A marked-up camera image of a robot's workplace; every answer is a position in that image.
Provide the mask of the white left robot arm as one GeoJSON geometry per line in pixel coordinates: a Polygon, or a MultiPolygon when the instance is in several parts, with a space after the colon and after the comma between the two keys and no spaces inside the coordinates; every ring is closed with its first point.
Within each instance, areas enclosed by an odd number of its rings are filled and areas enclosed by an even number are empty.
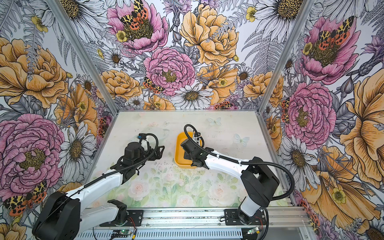
{"type": "Polygon", "coordinates": [[[73,240],[78,233],[106,222],[125,224],[128,220],[125,204],[110,200],[98,208],[89,206],[127,182],[147,161],[161,159],[164,149],[159,145],[144,149],[140,142],[129,143],[124,156],[99,178],[66,193],[50,195],[35,222],[33,235],[38,240],[73,240]]]}

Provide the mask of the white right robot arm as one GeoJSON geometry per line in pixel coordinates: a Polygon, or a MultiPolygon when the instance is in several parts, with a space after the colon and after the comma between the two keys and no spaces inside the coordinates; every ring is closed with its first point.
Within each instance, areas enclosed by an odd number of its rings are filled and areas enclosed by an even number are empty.
{"type": "Polygon", "coordinates": [[[184,157],[192,161],[192,167],[216,170],[242,181],[246,197],[242,200],[238,215],[235,217],[244,225],[249,225],[255,213],[266,208],[270,202],[277,200],[275,195],[280,180],[270,167],[276,165],[264,162],[261,158],[243,160],[223,155],[211,148],[203,148],[194,140],[181,143],[184,157]]]}

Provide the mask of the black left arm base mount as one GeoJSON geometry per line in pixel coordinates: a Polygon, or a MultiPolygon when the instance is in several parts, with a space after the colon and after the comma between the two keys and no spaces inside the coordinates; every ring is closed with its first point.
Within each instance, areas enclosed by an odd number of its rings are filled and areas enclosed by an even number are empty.
{"type": "Polygon", "coordinates": [[[115,220],[100,224],[100,227],[140,227],[143,215],[143,210],[126,210],[125,213],[118,213],[115,220]]]}

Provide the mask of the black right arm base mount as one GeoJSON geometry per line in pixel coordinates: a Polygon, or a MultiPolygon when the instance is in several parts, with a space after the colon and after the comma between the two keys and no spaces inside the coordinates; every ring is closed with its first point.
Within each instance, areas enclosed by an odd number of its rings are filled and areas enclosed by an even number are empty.
{"type": "Polygon", "coordinates": [[[266,214],[261,210],[257,210],[250,217],[240,209],[224,209],[224,222],[226,226],[264,226],[267,224],[266,214]]]}

